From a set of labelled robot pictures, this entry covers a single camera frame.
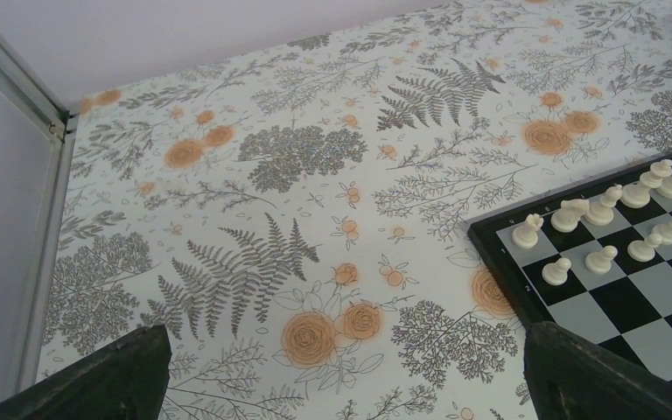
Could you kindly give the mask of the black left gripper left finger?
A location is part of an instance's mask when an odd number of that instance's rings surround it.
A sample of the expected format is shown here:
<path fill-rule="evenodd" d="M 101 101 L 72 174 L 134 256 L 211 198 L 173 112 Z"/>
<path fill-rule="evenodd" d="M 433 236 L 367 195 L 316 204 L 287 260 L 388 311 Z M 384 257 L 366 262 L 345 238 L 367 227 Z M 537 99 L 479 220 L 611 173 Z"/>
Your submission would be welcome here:
<path fill-rule="evenodd" d="M 171 357 L 165 326 L 137 328 L 0 402 L 0 419 L 157 419 Z"/>

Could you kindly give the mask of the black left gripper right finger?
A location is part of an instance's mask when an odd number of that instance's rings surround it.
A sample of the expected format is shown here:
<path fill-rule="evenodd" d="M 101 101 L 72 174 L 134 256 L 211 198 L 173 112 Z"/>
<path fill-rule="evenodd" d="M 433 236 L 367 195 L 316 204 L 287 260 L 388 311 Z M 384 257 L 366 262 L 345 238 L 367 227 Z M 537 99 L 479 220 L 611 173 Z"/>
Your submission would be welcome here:
<path fill-rule="evenodd" d="M 526 330 L 524 378 L 540 419 L 672 419 L 672 383 L 552 322 Z"/>

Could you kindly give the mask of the black white chessboard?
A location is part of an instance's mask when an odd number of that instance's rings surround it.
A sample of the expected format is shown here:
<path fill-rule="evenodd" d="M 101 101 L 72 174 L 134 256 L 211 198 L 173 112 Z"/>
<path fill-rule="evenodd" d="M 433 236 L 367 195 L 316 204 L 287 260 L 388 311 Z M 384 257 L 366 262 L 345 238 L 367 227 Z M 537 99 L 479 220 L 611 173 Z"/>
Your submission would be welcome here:
<path fill-rule="evenodd" d="M 605 226 L 581 221 L 570 233 L 550 224 L 563 200 L 598 200 L 607 188 L 638 180 L 647 164 L 610 172 L 527 199 L 476 219 L 469 237 L 500 289 L 525 326 L 552 321 L 672 383 L 672 245 L 661 245 L 650 262 L 627 253 L 630 242 L 672 220 L 672 199 L 653 193 L 639 209 L 617 205 Z M 538 243 L 529 249 L 512 241 L 512 232 L 528 214 L 544 223 Z M 612 268 L 596 275 L 585 267 L 591 252 L 613 245 L 619 251 Z M 567 281 L 547 284 L 542 270 L 561 257 L 572 265 Z"/>

